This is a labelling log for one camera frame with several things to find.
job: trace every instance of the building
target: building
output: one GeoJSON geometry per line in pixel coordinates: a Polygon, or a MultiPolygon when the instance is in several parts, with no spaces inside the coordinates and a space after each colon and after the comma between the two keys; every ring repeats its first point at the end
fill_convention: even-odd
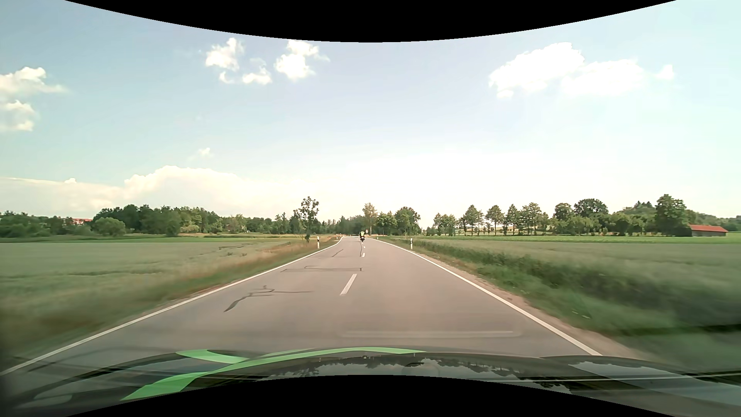
{"type": "Polygon", "coordinates": [[[700,224],[691,224],[692,236],[725,236],[728,230],[720,226],[705,226],[700,224]]]}

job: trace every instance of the road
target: road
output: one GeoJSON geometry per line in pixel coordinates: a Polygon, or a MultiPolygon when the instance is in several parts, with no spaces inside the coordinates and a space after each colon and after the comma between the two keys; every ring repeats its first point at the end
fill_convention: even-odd
{"type": "Polygon", "coordinates": [[[188,349],[425,346],[588,354],[546,326],[418,255],[343,237],[309,257],[14,370],[6,388],[14,393],[74,369],[188,349]]]}

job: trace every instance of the red roof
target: red roof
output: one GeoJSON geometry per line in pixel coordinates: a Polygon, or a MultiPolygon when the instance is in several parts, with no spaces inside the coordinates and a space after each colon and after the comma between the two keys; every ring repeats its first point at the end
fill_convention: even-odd
{"type": "Polygon", "coordinates": [[[695,230],[697,232],[727,232],[728,231],[720,226],[706,226],[706,225],[700,225],[700,224],[691,224],[690,229],[695,230]]]}

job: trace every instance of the tree line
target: tree line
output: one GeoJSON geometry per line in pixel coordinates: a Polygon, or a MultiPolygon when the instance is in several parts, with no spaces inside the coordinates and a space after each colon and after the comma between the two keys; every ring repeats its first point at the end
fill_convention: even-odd
{"type": "Polygon", "coordinates": [[[691,236],[690,224],[722,226],[735,232],[741,229],[741,216],[718,218],[709,214],[687,209],[684,202],[669,194],[662,195],[656,205],[650,201],[636,202],[612,214],[602,201],[596,198],[579,200],[575,204],[558,203],[554,213],[549,215],[537,203],[529,203],[522,208],[510,205],[503,211],[498,205],[491,206],[486,213],[474,205],[456,218],[452,214],[435,215],[433,225],[425,230],[427,235],[446,234],[453,236],[459,231],[463,234],[482,232],[496,235],[499,230],[507,234],[656,234],[667,236],[691,236]]]}
{"type": "MultiPolygon", "coordinates": [[[[339,220],[318,220],[319,201],[306,197],[288,216],[285,212],[275,217],[219,216],[201,207],[151,208],[149,205],[103,208],[92,221],[76,224],[71,217],[32,216],[6,211],[0,215],[0,237],[45,237],[55,234],[119,236],[126,233],[165,234],[180,233],[263,233],[302,234],[308,240],[312,234],[358,234],[362,230],[378,234],[421,234],[420,216],[411,207],[396,211],[379,211],[366,203],[362,212],[341,216],[339,220]]],[[[510,205],[506,211],[498,205],[486,213],[474,205],[456,217],[453,214],[435,215],[433,225],[424,230],[427,235],[458,233],[477,236],[481,233],[512,234],[656,234],[672,236],[691,235],[689,224],[722,226],[730,232],[741,230],[741,216],[718,218],[687,209],[684,202],[664,194],[652,204],[636,202],[612,214],[602,201],[595,198],[580,200],[573,205],[558,203],[554,213],[543,211],[537,203],[517,208],[510,205]]]]}
{"type": "Polygon", "coordinates": [[[318,220],[319,201],[306,197],[289,216],[286,212],[275,217],[246,217],[243,214],[219,216],[201,207],[158,208],[135,206],[103,208],[91,221],[77,224],[72,217],[33,216],[6,211],[0,215],[0,237],[46,237],[57,234],[121,236],[127,233],[263,233],[302,234],[306,240],[312,234],[358,234],[375,229],[384,234],[419,234],[419,214],[410,207],[396,212],[378,212],[372,204],[364,206],[362,214],[339,220],[318,220]]]}

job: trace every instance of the road shoulder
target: road shoulder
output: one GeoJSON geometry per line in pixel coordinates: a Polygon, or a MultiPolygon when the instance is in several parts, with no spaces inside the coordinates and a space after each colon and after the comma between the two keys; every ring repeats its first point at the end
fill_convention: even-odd
{"type": "Polygon", "coordinates": [[[555,318],[554,316],[549,315],[540,309],[533,307],[523,297],[512,294],[511,292],[507,292],[503,289],[500,289],[499,287],[494,286],[491,282],[485,280],[484,278],[481,278],[477,275],[474,275],[466,271],[466,266],[465,266],[465,263],[463,262],[454,262],[453,265],[451,265],[449,263],[443,262],[437,257],[431,257],[431,256],[424,255],[416,251],[414,253],[429,261],[437,263],[440,266],[444,266],[446,269],[450,269],[452,272],[462,276],[463,278],[470,280],[471,282],[474,282],[486,288],[488,291],[491,291],[495,295],[498,295],[499,297],[504,298],[505,300],[509,301],[510,303],[514,304],[520,309],[525,310],[526,312],[532,314],[538,319],[546,322],[547,324],[550,324],[551,326],[566,333],[567,335],[570,335],[572,338],[575,338],[578,341],[591,347],[592,349],[595,349],[597,352],[601,353],[604,356],[616,356],[620,358],[632,358],[632,359],[639,359],[639,360],[644,360],[644,361],[655,361],[656,360],[656,358],[652,358],[651,355],[649,355],[648,353],[639,352],[639,351],[636,351],[635,349],[626,347],[604,335],[600,335],[597,332],[592,332],[590,330],[579,329],[577,327],[571,326],[570,324],[567,324],[566,322],[558,318],[555,318]]]}

